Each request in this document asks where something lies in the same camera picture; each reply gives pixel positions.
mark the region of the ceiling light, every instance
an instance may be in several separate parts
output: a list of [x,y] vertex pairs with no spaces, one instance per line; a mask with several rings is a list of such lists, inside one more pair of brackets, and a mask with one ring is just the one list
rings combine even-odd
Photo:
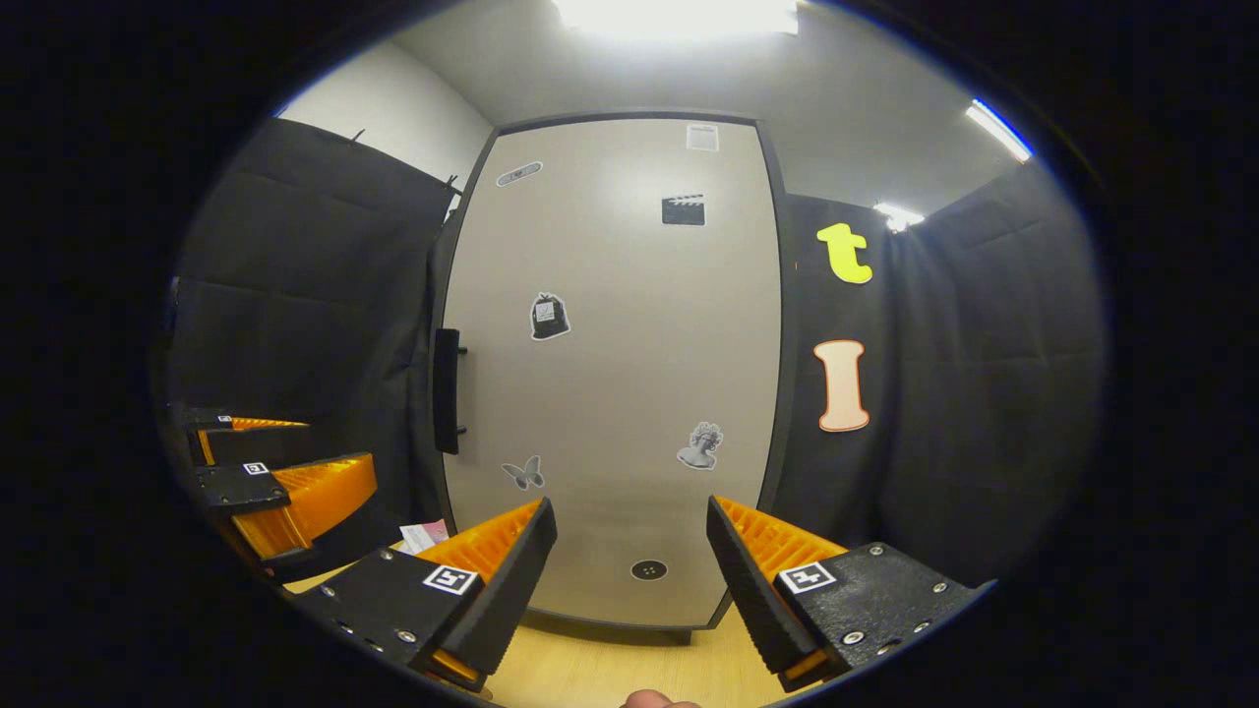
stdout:
[[569,29],[630,38],[796,34],[796,0],[551,0]]
[[915,214],[909,209],[903,209],[895,204],[888,204],[886,202],[875,204],[874,210],[888,215],[888,228],[890,228],[893,233],[900,233],[913,224],[922,223],[925,218],[922,214]]
[[1006,150],[1010,150],[1010,154],[1015,156],[1015,160],[1026,163],[1031,157],[1031,147],[1027,147],[1027,144],[1020,140],[1019,135],[978,98],[971,101],[966,116],[983,126],[983,130],[991,132],[992,137],[1000,140]]

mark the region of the white wall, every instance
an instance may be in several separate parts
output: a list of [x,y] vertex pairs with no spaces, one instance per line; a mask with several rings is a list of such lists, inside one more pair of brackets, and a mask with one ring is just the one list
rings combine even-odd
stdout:
[[359,142],[443,181],[458,175],[460,189],[491,127],[441,77],[388,42],[312,84],[279,117],[345,137],[364,130]]

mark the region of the fingertip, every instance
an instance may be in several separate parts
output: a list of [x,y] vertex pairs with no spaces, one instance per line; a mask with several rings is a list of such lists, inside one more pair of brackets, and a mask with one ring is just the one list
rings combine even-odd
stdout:
[[663,693],[645,688],[626,697],[626,704],[622,708],[669,708],[672,704],[674,702]]

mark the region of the clapperboard sticker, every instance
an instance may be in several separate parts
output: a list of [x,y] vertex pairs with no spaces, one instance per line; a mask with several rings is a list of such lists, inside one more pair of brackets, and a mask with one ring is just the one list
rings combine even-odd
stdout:
[[436,571],[424,578],[424,585],[442,592],[449,592],[451,595],[463,595],[475,580],[476,573],[472,571],[438,566]]
[[660,220],[666,224],[704,226],[704,195],[680,194],[661,199]]
[[821,563],[810,563],[789,571],[778,573],[783,582],[791,588],[792,595],[799,595],[811,590],[817,590],[823,585],[835,582],[835,576],[826,572]]

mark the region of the paper note sticker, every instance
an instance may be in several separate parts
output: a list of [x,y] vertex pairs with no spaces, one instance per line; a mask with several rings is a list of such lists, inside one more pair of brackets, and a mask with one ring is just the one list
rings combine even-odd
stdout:
[[686,126],[686,149],[706,150],[716,152],[716,126],[689,125]]

